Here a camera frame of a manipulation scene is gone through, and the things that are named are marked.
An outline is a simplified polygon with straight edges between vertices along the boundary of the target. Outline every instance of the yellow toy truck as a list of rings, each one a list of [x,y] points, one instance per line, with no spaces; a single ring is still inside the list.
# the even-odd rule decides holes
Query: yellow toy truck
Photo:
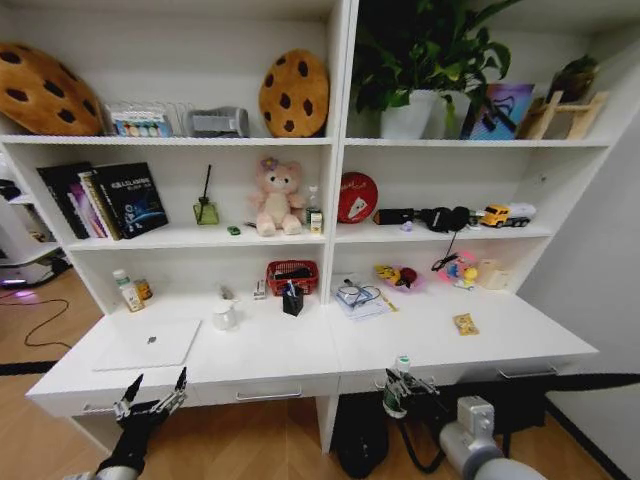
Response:
[[[492,203],[484,209],[480,223],[487,227],[524,227],[536,214],[536,207],[529,203]]]

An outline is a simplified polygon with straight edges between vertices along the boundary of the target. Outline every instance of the white laptop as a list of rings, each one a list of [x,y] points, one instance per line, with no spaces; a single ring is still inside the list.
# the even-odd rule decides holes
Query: white laptop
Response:
[[[172,321],[132,321],[112,339],[93,366],[94,371],[131,370],[182,365],[198,333],[198,318]]]

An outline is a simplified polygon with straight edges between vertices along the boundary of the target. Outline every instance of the cookie-shaped cushion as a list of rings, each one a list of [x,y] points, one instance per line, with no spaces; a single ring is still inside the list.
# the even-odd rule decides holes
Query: cookie-shaped cushion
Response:
[[[58,60],[0,43],[0,112],[36,134],[96,135],[99,111],[87,84]]]
[[[307,50],[285,53],[260,88],[260,111],[274,137],[311,137],[329,113],[329,79],[324,65]]]

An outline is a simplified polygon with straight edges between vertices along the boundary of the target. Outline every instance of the white flower pot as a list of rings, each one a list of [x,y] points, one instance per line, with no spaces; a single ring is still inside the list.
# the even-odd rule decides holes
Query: white flower pot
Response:
[[[415,90],[409,96],[409,105],[387,108],[380,117],[380,136],[399,140],[422,138],[431,109],[439,97],[434,90]]]

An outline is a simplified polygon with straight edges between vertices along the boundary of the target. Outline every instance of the black bag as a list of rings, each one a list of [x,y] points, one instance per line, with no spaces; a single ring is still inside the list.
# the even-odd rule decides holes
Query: black bag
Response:
[[[389,437],[380,393],[340,396],[333,446],[351,478],[365,478],[385,459]]]

